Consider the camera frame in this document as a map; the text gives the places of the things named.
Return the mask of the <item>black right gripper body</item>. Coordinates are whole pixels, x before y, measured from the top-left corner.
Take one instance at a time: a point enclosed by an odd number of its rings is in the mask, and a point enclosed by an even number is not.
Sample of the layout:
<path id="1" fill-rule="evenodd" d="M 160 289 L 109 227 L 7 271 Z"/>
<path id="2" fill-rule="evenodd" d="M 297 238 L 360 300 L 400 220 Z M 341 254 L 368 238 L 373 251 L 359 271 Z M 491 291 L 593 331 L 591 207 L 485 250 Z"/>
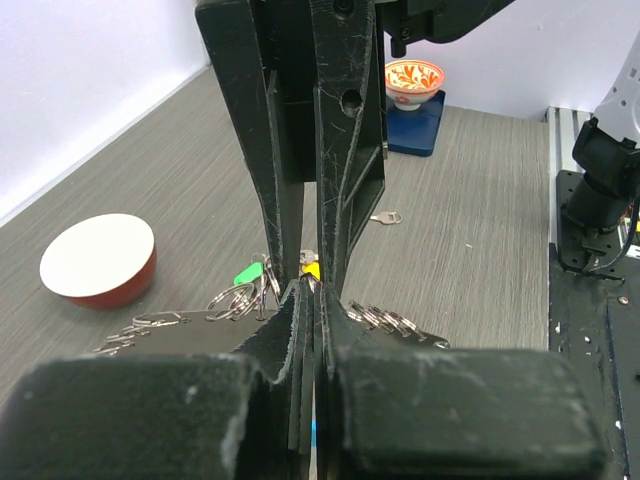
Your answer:
<path id="1" fill-rule="evenodd" d="M 317 67 L 310 4 L 313 1 L 254 1 L 259 35 L 277 71 L 295 173 L 302 182 L 315 179 L 315 117 L 312 91 Z M 505 1 L 372 1 L 376 9 L 379 50 L 391 37 L 392 53 L 402 57 L 407 45 L 421 40 L 451 43 L 507 7 Z"/>

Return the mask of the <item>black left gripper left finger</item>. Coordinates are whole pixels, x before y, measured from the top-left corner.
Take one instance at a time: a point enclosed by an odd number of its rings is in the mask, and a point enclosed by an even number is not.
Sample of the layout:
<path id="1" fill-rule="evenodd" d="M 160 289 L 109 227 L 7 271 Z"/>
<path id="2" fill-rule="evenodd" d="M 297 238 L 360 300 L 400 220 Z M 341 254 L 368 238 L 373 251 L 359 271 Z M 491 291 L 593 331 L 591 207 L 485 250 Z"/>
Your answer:
<path id="1" fill-rule="evenodd" d="M 305 479 L 313 294 L 224 353 L 83 355 L 43 363 L 1 416 L 5 479 Z"/>

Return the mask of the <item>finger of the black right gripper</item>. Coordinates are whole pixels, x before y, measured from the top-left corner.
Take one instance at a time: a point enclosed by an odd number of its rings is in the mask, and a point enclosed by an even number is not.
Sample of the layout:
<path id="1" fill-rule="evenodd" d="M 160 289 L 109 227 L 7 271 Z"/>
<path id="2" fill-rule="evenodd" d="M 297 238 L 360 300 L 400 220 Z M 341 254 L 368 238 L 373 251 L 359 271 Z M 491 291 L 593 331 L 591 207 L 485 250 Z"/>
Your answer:
<path id="1" fill-rule="evenodd" d="M 385 186 L 379 36 L 372 1 L 313 1 L 310 7 L 321 280 L 340 293 Z"/>
<path id="2" fill-rule="evenodd" d="M 200 1 L 195 17 L 261 205 L 272 269 L 285 289 L 299 275 L 305 188 L 258 8 L 254 1 Z"/>

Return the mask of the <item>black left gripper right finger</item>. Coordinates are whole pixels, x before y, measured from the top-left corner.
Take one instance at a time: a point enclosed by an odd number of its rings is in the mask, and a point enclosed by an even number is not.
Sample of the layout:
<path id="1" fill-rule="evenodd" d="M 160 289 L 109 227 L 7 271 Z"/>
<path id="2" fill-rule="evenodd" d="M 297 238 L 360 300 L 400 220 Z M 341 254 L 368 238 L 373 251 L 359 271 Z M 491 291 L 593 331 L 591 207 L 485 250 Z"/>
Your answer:
<path id="1" fill-rule="evenodd" d="M 314 296 L 320 478 L 604 477 L 604 442 L 561 356 L 396 346 L 331 286 Z"/>

